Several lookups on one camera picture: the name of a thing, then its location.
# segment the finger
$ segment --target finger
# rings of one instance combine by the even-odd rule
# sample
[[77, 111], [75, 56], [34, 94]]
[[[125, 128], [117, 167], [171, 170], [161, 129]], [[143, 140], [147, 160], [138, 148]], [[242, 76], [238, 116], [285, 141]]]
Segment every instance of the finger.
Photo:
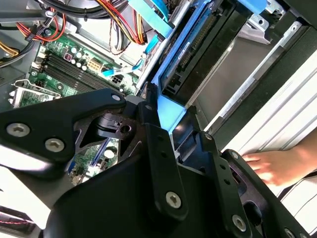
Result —
[[253, 169], [253, 170], [259, 170], [264, 168], [264, 164], [262, 161], [250, 161], [248, 162], [248, 165]]
[[242, 157], [246, 162], [250, 162], [250, 161], [259, 161], [261, 158], [259, 156], [259, 154], [249, 154], [249, 155], [244, 155]]
[[273, 175], [270, 172], [266, 172], [265, 170], [256, 171], [257, 175], [262, 179], [266, 184], [272, 184]]

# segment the bolt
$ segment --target bolt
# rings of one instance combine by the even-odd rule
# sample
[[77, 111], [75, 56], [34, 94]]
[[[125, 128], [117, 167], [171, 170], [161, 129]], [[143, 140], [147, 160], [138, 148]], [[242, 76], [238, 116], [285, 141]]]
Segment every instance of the bolt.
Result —
[[46, 29], [46, 30], [44, 31], [44, 33], [45, 33], [45, 35], [47, 35], [47, 36], [51, 36], [51, 35], [52, 35], [52, 32], [51, 32], [50, 29]]
[[113, 95], [112, 98], [115, 99], [116, 101], [120, 101], [121, 100], [120, 97], [117, 96], [117, 95]]
[[292, 26], [291, 31], [295, 31], [297, 29], [297, 25]]
[[232, 216], [233, 224], [241, 231], [245, 232], [247, 230], [247, 226], [245, 222], [242, 220], [242, 218], [238, 215]]
[[233, 158], [235, 158], [236, 160], [239, 158], [239, 155], [235, 152], [231, 152], [231, 155]]
[[24, 137], [30, 133], [30, 128], [23, 123], [12, 123], [6, 127], [6, 132], [15, 137]]
[[295, 236], [293, 235], [293, 233], [289, 229], [285, 228], [284, 230], [289, 238], [295, 238]]
[[180, 197], [175, 192], [168, 192], [166, 194], [166, 201], [172, 208], [178, 209], [182, 205]]
[[60, 152], [65, 148], [65, 144], [60, 139], [51, 138], [45, 142], [45, 148], [51, 152]]
[[208, 140], [212, 140], [212, 137], [211, 137], [211, 135], [209, 135], [209, 134], [205, 134], [205, 137], [208, 139]]

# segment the ram slot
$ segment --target ram slot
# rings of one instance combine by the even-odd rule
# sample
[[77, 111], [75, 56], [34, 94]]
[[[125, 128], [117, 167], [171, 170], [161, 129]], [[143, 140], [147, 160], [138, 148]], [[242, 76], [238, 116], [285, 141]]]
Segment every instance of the ram slot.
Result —
[[110, 88], [112, 90], [115, 90], [117, 93], [124, 96], [122, 92], [114, 88], [113, 86], [107, 84], [102, 79], [100, 79], [98, 76], [90, 75], [87, 72], [82, 71], [81, 69], [77, 68], [76, 66], [60, 59], [59, 57], [50, 54], [46, 61], [46, 65], [50, 65], [52, 67], [55, 67], [58, 70], [63, 71], [65, 74], [67, 74], [69, 77], [72, 77], [81, 83], [92, 87], [93, 89], [102, 89], [102, 88]]
[[74, 88], [80, 93], [91, 92], [94, 90], [93, 88], [87, 87], [86, 85], [74, 80], [73, 78], [68, 77], [68, 75], [63, 74], [63, 72], [58, 71], [56, 68], [48, 66], [44, 69], [44, 72], [50, 77], [57, 79], [58, 81], [66, 84], [71, 88]]

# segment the metal bracket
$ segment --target metal bracket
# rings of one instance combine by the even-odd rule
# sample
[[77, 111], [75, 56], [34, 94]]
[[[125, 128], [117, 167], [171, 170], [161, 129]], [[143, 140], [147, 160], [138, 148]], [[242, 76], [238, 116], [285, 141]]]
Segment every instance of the metal bracket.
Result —
[[0, 23], [44, 21], [45, 10], [0, 11]]

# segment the blue plastic clip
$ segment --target blue plastic clip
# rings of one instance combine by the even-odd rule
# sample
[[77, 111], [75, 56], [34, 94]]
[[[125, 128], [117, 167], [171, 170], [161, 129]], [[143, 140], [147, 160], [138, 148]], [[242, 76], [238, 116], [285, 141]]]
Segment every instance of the blue plastic clip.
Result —
[[266, 8], [266, 0], [238, 0], [238, 1], [255, 14], [260, 14]]

